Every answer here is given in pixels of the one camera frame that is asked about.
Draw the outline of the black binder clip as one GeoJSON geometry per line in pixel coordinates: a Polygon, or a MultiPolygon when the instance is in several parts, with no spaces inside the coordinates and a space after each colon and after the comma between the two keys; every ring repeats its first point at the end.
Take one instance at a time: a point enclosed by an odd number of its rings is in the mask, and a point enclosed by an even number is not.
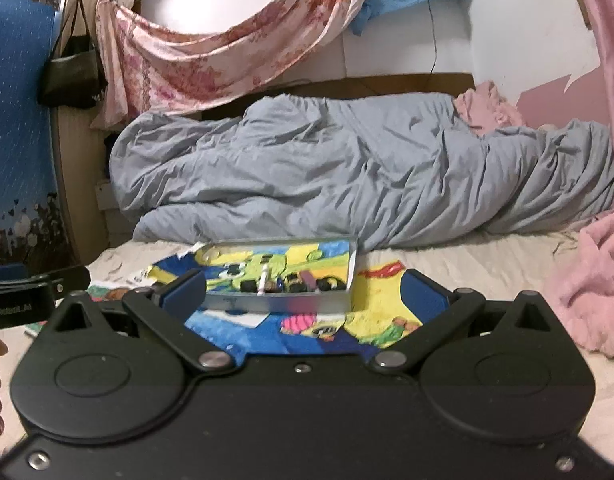
{"type": "Polygon", "coordinates": [[[242,280],[240,282],[240,292],[255,294],[255,292],[258,292],[257,282],[255,280],[242,280]]]}

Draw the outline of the pink grey marker pen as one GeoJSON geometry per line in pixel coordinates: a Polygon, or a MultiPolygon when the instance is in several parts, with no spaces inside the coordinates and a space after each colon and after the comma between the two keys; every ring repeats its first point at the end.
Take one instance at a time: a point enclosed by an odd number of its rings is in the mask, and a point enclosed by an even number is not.
{"type": "Polygon", "coordinates": [[[299,271],[298,276],[309,292],[319,292],[318,279],[310,271],[299,271]]]}

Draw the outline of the black white doodle paper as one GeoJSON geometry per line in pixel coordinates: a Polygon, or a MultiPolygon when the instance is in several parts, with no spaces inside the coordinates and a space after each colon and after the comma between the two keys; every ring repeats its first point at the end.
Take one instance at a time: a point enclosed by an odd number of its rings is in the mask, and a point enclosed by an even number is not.
{"type": "Polygon", "coordinates": [[[133,273],[128,282],[136,286],[167,285],[188,271],[200,270],[196,255],[207,243],[196,243],[181,249],[175,254],[149,264],[146,268],[133,273]]]}

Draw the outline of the green frog drawing paper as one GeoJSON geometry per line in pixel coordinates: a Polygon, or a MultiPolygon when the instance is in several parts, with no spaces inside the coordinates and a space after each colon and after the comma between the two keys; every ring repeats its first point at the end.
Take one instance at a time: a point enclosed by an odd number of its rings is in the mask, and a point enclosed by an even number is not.
{"type": "Polygon", "coordinates": [[[258,283],[261,268],[269,270],[267,281],[282,285],[286,280],[300,280],[299,271],[310,271],[316,278],[336,276],[348,286],[353,272],[356,249],[349,240],[317,240],[316,242],[209,244],[196,259],[206,280],[206,289],[215,294],[240,292],[242,280],[258,283]]]}

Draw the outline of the white marker pink band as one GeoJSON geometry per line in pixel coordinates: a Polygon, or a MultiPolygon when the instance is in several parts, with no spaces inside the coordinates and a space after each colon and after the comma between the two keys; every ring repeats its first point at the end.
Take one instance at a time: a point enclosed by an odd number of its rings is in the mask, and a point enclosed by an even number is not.
{"type": "Polygon", "coordinates": [[[260,277],[257,283],[257,295],[264,295],[268,279],[269,270],[267,266],[261,268],[260,277]]]}

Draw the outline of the black cylinder gold band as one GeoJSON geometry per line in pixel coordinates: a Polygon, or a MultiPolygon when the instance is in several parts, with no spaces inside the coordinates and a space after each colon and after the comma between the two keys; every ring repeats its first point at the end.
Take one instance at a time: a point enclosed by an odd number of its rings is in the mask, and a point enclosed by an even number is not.
{"type": "Polygon", "coordinates": [[[309,292],[308,286],[301,280],[286,280],[284,282],[284,290],[289,294],[302,294],[309,292]]]}

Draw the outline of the silver shallow box tray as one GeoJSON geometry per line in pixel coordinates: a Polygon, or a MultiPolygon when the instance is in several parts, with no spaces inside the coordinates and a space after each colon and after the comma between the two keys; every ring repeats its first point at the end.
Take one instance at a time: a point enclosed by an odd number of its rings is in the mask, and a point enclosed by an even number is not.
{"type": "Polygon", "coordinates": [[[343,314],[350,310],[357,240],[259,240],[199,245],[208,310],[343,314]]]}

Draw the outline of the pink fluffy blanket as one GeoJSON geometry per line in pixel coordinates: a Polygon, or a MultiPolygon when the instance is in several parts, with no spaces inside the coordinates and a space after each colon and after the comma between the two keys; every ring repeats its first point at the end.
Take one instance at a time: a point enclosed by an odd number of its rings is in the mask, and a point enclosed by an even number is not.
{"type": "Polygon", "coordinates": [[[545,296],[576,344],[614,358],[614,211],[580,230],[574,258],[545,296]]]}

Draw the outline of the grey rumpled duvet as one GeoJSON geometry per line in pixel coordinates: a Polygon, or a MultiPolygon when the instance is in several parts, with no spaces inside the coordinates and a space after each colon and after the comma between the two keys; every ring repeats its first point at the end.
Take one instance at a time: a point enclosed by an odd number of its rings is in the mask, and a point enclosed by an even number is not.
{"type": "Polygon", "coordinates": [[[484,136],[443,93],[281,94],[237,118],[145,113],[109,156],[142,242],[353,237],[365,250],[473,231],[555,231],[614,201],[610,130],[572,120],[484,136]]]}

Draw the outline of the black hanging handbag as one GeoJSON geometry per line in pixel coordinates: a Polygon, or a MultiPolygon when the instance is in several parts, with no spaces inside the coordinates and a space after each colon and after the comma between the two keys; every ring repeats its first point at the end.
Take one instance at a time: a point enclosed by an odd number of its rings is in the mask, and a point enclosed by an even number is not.
{"type": "Polygon", "coordinates": [[[67,42],[60,54],[60,40],[67,24],[60,29],[44,63],[37,84],[37,101],[44,107],[67,106],[91,110],[103,99],[107,80],[98,45],[95,43],[82,0],[76,0],[67,42]]]}

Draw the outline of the pink ruffled pillow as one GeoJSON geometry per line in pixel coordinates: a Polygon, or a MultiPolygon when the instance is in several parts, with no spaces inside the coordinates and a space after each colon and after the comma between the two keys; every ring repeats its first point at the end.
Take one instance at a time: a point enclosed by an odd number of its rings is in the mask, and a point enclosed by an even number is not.
{"type": "Polygon", "coordinates": [[[477,136],[500,128],[521,127],[526,122],[519,110],[507,101],[491,80],[459,94],[453,100],[456,112],[477,136]]]}

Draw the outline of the pink floral curtain cloth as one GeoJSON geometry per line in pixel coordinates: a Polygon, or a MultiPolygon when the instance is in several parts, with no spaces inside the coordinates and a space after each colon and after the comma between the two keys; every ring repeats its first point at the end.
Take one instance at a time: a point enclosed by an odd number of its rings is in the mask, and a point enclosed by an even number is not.
{"type": "Polygon", "coordinates": [[[275,81],[338,37],[365,0],[271,0],[223,32],[184,34],[98,0],[96,36],[108,86],[92,128],[145,112],[192,114],[275,81]]]}

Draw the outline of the wooden headboard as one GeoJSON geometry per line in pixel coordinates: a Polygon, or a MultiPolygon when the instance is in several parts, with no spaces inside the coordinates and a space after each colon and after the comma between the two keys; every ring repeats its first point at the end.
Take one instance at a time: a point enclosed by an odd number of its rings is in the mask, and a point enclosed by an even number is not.
{"type": "Polygon", "coordinates": [[[300,80],[285,86],[246,94],[246,96],[241,96],[241,98],[230,103],[210,110],[203,110],[200,118],[217,120],[241,116],[247,107],[259,99],[265,96],[279,96],[281,93],[293,94],[293,96],[351,100],[368,98],[368,96],[388,96],[389,94],[411,92],[439,92],[459,96],[459,94],[474,88],[473,76],[465,73],[367,76],[318,82],[300,80]]]}

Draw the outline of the blue cartoon wall hanging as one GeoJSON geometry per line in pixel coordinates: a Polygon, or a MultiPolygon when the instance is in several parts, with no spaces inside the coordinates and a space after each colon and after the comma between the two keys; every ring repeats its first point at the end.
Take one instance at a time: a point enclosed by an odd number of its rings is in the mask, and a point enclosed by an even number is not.
{"type": "Polygon", "coordinates": [[[51,117],[37,101],[62,0],[0,0],[0,266],[68,266],[51,117]]]}

